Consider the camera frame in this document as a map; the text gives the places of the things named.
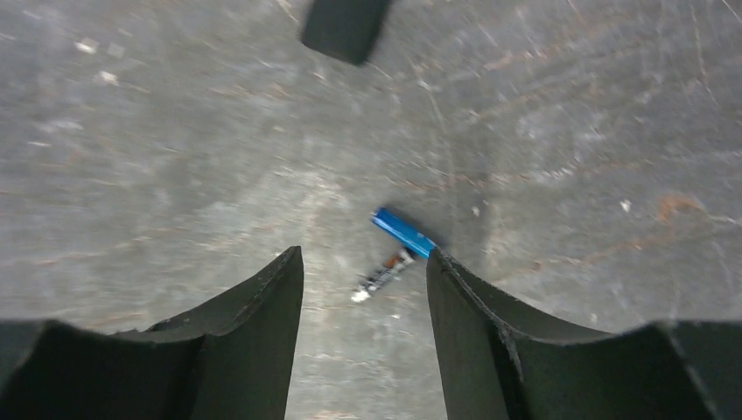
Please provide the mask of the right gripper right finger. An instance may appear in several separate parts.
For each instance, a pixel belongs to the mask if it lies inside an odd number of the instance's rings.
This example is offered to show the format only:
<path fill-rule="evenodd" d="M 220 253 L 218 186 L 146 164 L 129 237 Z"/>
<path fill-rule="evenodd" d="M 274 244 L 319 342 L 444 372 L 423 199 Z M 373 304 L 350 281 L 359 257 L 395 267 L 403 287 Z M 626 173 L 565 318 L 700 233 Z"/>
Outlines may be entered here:
<path fill-rule="evenodd" d="M 426 271 L 450 419 L 738 419 L 741 324 L 603 332 L 549 315 L 441 250 Z"/>

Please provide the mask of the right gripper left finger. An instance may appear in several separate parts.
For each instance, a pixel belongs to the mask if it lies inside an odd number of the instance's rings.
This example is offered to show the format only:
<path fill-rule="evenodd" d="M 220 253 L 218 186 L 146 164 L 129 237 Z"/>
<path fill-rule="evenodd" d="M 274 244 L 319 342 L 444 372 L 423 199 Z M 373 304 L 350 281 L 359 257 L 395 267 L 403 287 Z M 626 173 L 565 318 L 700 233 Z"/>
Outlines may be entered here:
<path fill-rule="evenodd" d="M 4 419 L 281 419 L 304 288 L 301 250 L 144 331 L 1 323 Z"/>

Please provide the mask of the black orange battery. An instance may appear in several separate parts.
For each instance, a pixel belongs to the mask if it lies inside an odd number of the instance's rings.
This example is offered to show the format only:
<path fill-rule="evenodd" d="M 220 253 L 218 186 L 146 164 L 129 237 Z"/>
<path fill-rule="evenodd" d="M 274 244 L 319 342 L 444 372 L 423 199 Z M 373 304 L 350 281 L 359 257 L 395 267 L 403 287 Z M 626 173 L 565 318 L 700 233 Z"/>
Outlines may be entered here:
<path fill-rule="evenodd" d="M 416 259 L 417 256 L 410 249 L 400 248 L 372 274 L 360 280 L 351 295 L 351 300 L 354 303 L 361 303 L 370 299 L 378 290 L 398 278 L 400 273 L 412 265 Z"/>

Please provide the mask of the blue battery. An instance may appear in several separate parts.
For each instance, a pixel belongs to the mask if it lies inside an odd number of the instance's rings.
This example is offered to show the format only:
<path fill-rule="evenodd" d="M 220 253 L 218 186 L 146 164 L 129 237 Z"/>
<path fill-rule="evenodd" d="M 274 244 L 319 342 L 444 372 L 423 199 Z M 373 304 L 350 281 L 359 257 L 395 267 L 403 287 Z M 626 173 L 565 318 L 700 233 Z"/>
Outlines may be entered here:
<path fill-rule="evenodd" d="M 419 257 L 428 259 L 431 251 L 436 247 L 436 244 L 421 231 L 384 207 L 372 213 L 371 221 Z"/>

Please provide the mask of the black remote control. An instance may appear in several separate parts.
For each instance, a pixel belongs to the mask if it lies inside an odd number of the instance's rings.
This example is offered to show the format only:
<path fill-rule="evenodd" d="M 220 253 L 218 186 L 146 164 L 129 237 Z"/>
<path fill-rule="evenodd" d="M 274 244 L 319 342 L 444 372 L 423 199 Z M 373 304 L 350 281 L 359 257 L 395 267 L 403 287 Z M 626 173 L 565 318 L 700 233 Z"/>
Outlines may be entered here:
<path fill-rule="evenodd" d="M 317 53 L 361 66 L 375 48 L 391 4 L 390 0 L 315 0 L 300 41 Z"/>

